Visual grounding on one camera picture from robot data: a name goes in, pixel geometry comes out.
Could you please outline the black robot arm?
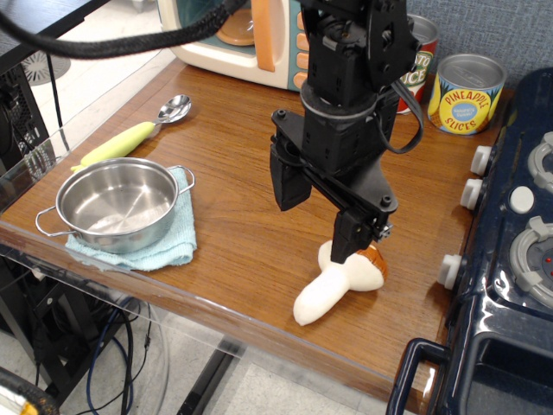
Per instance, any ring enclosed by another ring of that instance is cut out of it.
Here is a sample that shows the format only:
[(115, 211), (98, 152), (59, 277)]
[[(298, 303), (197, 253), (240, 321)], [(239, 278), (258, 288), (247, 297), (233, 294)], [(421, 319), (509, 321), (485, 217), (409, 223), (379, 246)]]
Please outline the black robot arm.
[(331, 259), (343, 263), (390, 233), (398, 203), (380, 161), (422, 139), (417, 132), (400, 147), (391, 143), (400, 102), (422, 113), (402, 81), (422, 44), (403, 1), (304, 1), (301, 10), (309, 45), (304, 112), (273, 113), (270, 173), (282, 210), (313, 189), (338, 208)]

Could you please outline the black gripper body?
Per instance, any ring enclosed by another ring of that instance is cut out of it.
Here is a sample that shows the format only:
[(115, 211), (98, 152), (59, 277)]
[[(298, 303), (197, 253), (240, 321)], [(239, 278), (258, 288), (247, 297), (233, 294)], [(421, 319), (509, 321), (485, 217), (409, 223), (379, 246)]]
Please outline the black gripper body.
[(344, 107), (303, 100), (304, 113), (279, 109), (271, 120), (271, 144), (292, 144), (303, 174), (338, 209), (357, 208), (371, 226), (374, 240), (391, 233), (389, 218), (397, 198), (380, 167), (389, 149), (397, 99), (369, 100)]

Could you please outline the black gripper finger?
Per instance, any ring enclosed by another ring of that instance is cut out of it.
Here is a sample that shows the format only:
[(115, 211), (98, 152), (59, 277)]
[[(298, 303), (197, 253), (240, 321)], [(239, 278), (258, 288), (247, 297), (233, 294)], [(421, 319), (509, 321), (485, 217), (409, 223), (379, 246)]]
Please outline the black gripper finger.
[(359, 250), (365, 250), (374, 240), (364, 213), (357, 208), (344, 209), (337, 213), (331, 248), (331, 260), (344, 264), (346, 259)]
[(276, 204), (287, 211), (311, 196), (312, 185), (303, 174), (303, 163), (292, 144), (272, 144), (270, 174)]

